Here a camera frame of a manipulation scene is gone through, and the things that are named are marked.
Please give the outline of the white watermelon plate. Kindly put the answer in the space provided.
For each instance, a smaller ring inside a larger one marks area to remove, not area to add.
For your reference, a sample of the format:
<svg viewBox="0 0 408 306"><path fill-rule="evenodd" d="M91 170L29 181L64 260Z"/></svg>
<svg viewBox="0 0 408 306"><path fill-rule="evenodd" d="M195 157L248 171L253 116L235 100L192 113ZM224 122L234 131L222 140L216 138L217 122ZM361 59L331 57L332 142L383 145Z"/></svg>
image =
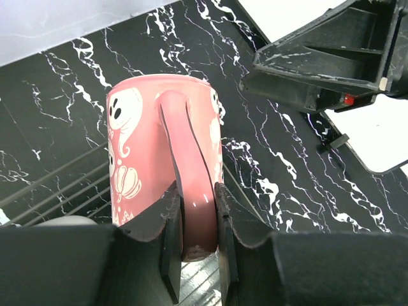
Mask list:
<svg viewBox="0 0 408 306"><path fill-rule="evenodd" d="M1 226L79 226L79 225L97 225L97 222L92 219L80 215L63 215L53 219L46 219L40 216L40 213L35 213L39 217L39 221L31 219L28 223L21 225L20 223L12 222L11 218L1 209Z"/></svg>

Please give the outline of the pink mug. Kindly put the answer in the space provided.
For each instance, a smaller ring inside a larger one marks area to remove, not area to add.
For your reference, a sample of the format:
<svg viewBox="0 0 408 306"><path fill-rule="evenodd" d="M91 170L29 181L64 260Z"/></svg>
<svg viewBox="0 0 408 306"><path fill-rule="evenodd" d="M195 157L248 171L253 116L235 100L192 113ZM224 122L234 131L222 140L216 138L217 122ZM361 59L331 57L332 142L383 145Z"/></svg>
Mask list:
<svg viewBox="0 0 408 306"><path fill-rule="evenodd" d="M205 80L153 74L106 97L112 222L123 226L175 184L182 198L182 259L217 249L214 187L222 182L219 97Z"/></svg>

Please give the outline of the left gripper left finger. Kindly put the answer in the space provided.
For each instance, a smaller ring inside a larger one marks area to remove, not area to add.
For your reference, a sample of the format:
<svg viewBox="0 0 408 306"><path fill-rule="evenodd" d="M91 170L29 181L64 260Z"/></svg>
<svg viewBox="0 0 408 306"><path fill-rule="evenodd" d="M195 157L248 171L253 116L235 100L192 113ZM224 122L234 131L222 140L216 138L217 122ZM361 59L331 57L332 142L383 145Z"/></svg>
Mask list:
<svg viewBox="0 0 408 306"><path fill-rule="evenodd" d="M121 227L3 228L1 304L177 304L181 204L171 185Z"/></svg>

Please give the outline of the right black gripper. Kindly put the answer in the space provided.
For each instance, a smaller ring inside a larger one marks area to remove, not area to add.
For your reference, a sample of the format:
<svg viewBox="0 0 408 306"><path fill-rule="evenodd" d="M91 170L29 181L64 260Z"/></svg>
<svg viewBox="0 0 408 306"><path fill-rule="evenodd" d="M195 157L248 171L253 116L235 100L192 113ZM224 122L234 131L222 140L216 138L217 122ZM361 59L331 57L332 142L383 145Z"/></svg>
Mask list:
<svg viewBox="0 0 408 306"><path fill-rule="evenodd" d="M345 1L254 54L241 90L301 112L407 99L407 1Z"/></svg>

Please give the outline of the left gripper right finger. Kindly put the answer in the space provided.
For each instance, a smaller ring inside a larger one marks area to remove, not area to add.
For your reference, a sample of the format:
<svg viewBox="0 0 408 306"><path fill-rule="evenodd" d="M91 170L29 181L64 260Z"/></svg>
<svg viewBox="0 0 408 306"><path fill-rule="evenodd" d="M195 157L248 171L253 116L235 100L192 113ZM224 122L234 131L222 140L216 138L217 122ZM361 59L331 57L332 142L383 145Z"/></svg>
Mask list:
<svg viewBox="0 0 408 306"><path fill-rule="evenodd" d="M216 184L223 305L406 305L407 236L284 233Z"/></svg>

